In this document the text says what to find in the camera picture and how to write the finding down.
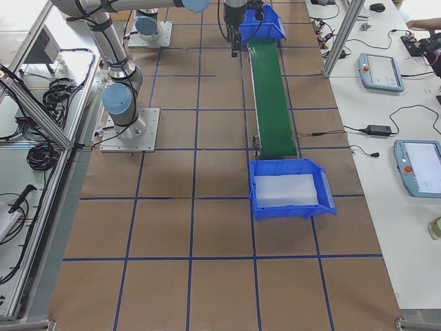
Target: metal base plate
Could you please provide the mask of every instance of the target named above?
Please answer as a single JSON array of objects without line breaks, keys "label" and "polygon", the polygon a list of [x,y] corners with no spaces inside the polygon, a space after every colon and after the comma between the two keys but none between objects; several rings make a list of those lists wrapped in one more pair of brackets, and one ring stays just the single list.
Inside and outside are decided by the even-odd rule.
[{"label": "metal base plate", "polygon": [[[142,108],[138,109],[141,116],[147,124],[142,137],[135,139],[121,139],[115,137],[101,144],[101,152],[154,152],[156,144],[156,134],[158,133],[159,108]],[[113,120],[107,120],[106,126],[113,126]],[[106,131],[103,140],[115,136],[115,131]]]},{"label": "metal base plate", "polygon": [[163,29],[163,35],[156,40],[147,41],[140,38],[139,34],[132,34],[128,43],[129,48],[168,48],[172,40],[173,22],[159,22]]}]

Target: computer mouse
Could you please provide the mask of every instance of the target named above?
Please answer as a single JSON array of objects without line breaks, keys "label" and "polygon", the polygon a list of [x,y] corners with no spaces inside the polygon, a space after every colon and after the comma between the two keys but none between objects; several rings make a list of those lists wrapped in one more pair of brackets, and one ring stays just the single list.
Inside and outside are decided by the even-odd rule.
[{"label": "computer mouse", "polygon": [[382,3],[372,3],[369,6],[369,9],[373,10],[374,12],[384,12],[384,9],[386,9],[386,7]]}]

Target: robotic arm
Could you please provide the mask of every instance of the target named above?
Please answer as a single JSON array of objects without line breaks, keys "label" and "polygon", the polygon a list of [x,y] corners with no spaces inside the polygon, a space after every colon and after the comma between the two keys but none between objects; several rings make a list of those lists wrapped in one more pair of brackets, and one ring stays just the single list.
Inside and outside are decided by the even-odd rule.
[{"label": "robotic arm", "polygon": [[262,0],[224,0],[223,19],[227,24],[227,40],[232,43],[232,57],[237,57],[242,48],[239,26],[245,20],[245,12],[253,10],[258,21],[263,20]]},{"label": "robotic arm", "polygon": [[[142,137],[146,123],[136,109],[136,98],[143,82],[141,69],[127,58],[110,16],[121,10],[140,10],[146,16],[141,29],[158,33],[157,8],[181,7],[192,12],[202,12],[210,0],[51,0],[62,12],[71,16],[68,21],[84,20],[102,58],[108,65],[113,80],[103,92],[103,104],[109,112],[114,131],[120,139]],[[228,41],[232,43],[232,56],[240,51],[242,37],[239,25],[244,21],[245,11],[255,9],[256,18],[261,15],[262,0],[224,0],[224,20],[227,24]]]}]

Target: green conveyor belt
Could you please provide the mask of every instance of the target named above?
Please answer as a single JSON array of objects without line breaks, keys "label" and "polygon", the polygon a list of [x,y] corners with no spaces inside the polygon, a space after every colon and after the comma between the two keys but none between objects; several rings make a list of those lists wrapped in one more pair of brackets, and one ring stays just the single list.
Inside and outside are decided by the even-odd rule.
[{"label": "green conveyor belt", "polygon": [[253,39],[248,44],[260,137],[260,155],[297,155],[282,74],[274,39]]}]

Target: person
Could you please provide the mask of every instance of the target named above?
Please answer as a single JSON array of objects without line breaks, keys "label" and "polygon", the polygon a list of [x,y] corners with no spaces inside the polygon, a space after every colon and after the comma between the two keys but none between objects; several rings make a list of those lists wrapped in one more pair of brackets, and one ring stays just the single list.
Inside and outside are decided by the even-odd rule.
[{"label": "person", "polygon": [[413,19],[406,23],[409,29],[419,28],[429,31],[441,30],[441,18],[436,19]]}]

